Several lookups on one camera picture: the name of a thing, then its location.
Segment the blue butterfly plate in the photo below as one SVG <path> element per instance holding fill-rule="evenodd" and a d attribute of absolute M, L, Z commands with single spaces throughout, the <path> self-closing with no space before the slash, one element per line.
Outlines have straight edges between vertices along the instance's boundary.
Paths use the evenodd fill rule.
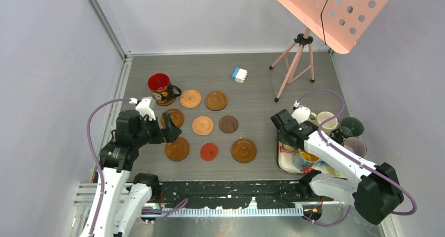
<path fill-rule="evenodd" d="M 319 161 L 319 157 L 302 149 L 298 149 L 292 157 L 293 165 L 300 171 L 309 170 Z"/>

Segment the woven rattan coaster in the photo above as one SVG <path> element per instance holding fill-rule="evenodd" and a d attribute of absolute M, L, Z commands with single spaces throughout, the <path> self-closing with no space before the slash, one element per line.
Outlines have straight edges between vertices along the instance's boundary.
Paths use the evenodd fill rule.
<path fill-rule="evenodd" d="M 197 117 L 192 123 L 192 130 L 195 134 L 205 136 L 210 134 L 214 129 L 214 123 L 207 116 Z"/>
<path fill-rule="evenodd" d="M 188 109 L 193 109 L 201 103 L 202 96 L 197 90 L 187 90 L 180 97 L 180 104 Z"/>

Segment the black floral mug red inside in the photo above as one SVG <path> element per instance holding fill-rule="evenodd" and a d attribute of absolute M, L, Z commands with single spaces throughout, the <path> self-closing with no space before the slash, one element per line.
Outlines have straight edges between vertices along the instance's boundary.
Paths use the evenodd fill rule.
<path fill-rule="evenodd" d="M 168 75 L 156 73 L 148 78 L 147 86 L 156 101 L 170 100 L 180 97 L 182 90 L 173 85 Z"/>

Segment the red apple paper coaster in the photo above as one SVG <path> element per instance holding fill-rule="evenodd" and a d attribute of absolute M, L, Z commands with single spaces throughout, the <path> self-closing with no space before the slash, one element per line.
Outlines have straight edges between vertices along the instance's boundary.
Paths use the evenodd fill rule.
<path fill-rule="evenodd" d="M 219 148 L 214 143 L 206 143 L 201 147 L 200 156 L 204 161 L 214 160 L 219 152 Z"/>

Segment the dark walnut coaster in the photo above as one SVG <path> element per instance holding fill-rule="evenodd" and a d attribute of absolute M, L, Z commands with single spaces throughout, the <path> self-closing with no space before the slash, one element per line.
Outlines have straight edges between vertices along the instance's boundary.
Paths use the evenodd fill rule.
<path fill-rule="evenodd" d="M 230 134 L 238 129 L 239 122 L 234 116 L 226 115 L 219 120 L 218 126 L 222 132 Z"/>

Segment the small orange cup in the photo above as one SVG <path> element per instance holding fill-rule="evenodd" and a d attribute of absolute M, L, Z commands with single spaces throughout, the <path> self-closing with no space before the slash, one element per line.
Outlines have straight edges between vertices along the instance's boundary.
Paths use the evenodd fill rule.
<path fill-rule="evenodd" d="M 282 152 L 282 153 L 293 154 L 295 151 L 296 151 L 296 149 L 292 146 L 289 146 L 286 144 L 281 144 L 281 146 L 280 146 L 280 152 Z"/>

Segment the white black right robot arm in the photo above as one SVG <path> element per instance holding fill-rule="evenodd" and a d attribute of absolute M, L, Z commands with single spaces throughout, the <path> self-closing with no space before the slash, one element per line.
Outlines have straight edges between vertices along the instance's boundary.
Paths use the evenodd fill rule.
<path fill-rule="evenodd" d="M 403 201 L 395 169 L 388 163 L 377 165 L 332 141 L 309 122 L 299 123 L 283 109 L 271 116 L 278 130 L 277 140 L 319 157 L 344 179 L 312 170 L 300 179 L 300 195 L 305 200 L 329 197 L 355 208 L 369 223 L 378 225 Z"/>

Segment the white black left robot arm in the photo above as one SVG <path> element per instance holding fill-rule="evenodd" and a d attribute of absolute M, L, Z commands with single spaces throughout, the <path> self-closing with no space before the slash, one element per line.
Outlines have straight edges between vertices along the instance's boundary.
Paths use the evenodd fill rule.
<path fill-rule="evenodd" d="M 162 118 L 164 128 L 157 119 L 141 116 L 136 110 L 119 114 L 112 139 L 100 150 L 98 185 L 81 236 L 127 236 L 144 204 L 160 198 L 158 176 L 139 173 L 129 196 L 120 202 L 139 149 L 147 144 L 172 143 L 180 136 L 182 131 L 167 112 Z"/>

